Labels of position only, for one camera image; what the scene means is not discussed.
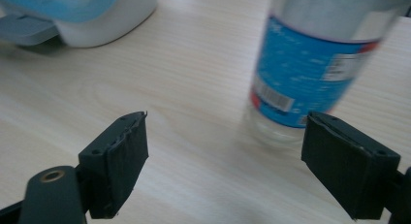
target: container lid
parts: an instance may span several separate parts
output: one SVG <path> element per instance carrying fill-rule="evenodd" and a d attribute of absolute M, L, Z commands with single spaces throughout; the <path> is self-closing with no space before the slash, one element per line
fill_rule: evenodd
<path fill-rule="evenodd" d="M 0 0 L 52 19 L 84 22 L 105 12 L 115 0 Z"/>

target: bottle label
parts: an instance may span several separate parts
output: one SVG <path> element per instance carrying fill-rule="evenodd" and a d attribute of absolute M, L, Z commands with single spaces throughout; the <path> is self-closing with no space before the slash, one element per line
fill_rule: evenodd
<path fill-rule="evenodd" d="M 269 18 L 251 89 L 267 118 L 305 127 L 309 111 L 327 112 L 353 81 L 377 42 L 343 43 L 304 35 Z"/>

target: plastic container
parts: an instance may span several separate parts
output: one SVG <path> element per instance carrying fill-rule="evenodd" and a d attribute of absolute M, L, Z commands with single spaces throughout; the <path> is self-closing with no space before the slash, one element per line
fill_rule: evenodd
<path fill-rule="evenodd" d="M 256 137 L 301 142 L 309 111 L 329 112 L 411 0 L 271 0 L 250 91 Z"/>
<path fill-rule="evenodd" d="M 75 48 L 97 47 L 120 38 L 148 18 L 156 6 L 157 0 L 0 0 L 0 9 L 11 17 L 9 19 L 30 16 L 47 21 L 55 25 L 64 43 Z M 34 35 L 29 30 L 44 29 L 43 24 L 35 19 L 30 19 L 28 26 L 22 28 L 24 34 L 15 34 L 14 31 L 2 34 L 0 26 L 0 39 L 23 46 L 40 41 L 28 39 Z"/>

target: plastic water bottle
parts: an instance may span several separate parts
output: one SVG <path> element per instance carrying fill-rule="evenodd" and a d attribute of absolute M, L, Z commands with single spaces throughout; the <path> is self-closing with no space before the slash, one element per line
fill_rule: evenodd
<path fill-rule="evenodd" d="M 301 142 L 309 111 L 329 112 L 411 0 L 271 0 L 250 91 L 258 139 Z"/>

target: wooden table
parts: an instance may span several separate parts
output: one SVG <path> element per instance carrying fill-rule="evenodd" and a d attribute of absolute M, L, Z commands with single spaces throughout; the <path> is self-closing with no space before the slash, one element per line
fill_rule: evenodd
<path fill-rule="evenodd" d="M 148 111 L 148 158 L 114 220 L 89 223 L 354 223 L 300 160 L 244 120 L 268 0 L 158 0 L 98 48 L 0 43 L 0 207 L 115 119 Z M 411 20 L 402 18 L 334 109 L 411 166 Z M 387 223 L 385 211 L 380 221 Z"/>

